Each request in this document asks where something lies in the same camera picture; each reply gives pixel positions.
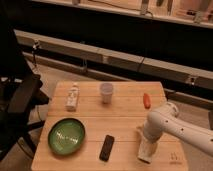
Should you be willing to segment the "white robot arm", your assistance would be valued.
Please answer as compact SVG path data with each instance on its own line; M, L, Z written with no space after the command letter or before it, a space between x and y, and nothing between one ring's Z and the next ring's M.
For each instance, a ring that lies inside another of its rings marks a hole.
M157 141L164 133L198 148L213 157L213 131L178 119L179 110L171 102L151 110L143 126L139 128L141 143L138 158L151 162L157 149Z

